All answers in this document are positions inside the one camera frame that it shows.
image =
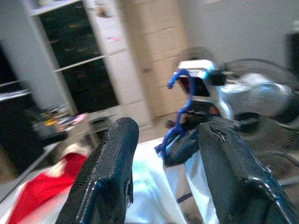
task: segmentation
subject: red cloth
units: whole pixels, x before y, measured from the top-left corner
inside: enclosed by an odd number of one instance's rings
[[[20,222],[43,203],[75,182],[86,157],[77,153],[69,153],[64,156],[64,159],[66,160],[66,165],[64,172],[59,177],[41,173],[26,184],[17,200],[8,224]]]

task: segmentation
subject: floor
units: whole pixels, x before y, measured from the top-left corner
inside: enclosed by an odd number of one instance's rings
[[[139,132],[138,143],[164,137],[169,129],[165,128],[165,123],[168,120],[175,120],[176,113],[157,117],[153,121],[153,128],[142,130]]]

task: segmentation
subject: blue plastic hook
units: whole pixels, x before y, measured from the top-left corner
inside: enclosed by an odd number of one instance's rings
[[[167,156],[166,146],[167,146],[167,142],[171,138],[171,136],[176,134],[176,133],[180,134],[180,135],[184,134],[184,130],[180,125],[181,115],[186,113],[190,109],[190,106],[192,104],[192,98],[193,98],[194,91],[195,91],[195,86],[194,86],[194,83],[193,83],[193,79],[192,79],[189,71],[186,70],[186,69],[181,69],[181,70],[178,70],[177,72],[174,73],[171,80],[167,84],[168,89],[172,89],[173,86],[174,86],[174,83],[181,76],[187,76],[188,77],[189,86],[190,86],[189,99],[186,102],[186,104],[183,106],[183,108],[178,111],[175,126],[172,129],[170,129],[168,131],[168,133],[165,135],[162,144],[155,147],[156,153],[158,154],[159,152],[161,152],[163,159],[165,159],[166,156]]]

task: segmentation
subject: gray wall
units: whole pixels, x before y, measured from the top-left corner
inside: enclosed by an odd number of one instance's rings
[[[286,65],[284,34],[299,20],[298,0],[181,0],[192,46],[209,49],[218,62],[261,58]]]
[[[28,83],[42,108],[64,103],[20,0],[0,0],[0,41],[16,75]]]

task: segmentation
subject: cabinet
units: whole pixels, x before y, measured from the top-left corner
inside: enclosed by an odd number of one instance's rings
[[[24,0],[60,90],[74,113],[111,121],[132,117],[151,126],[151,115],[116,0]],[[104,7],[105,16],[99,14]]]

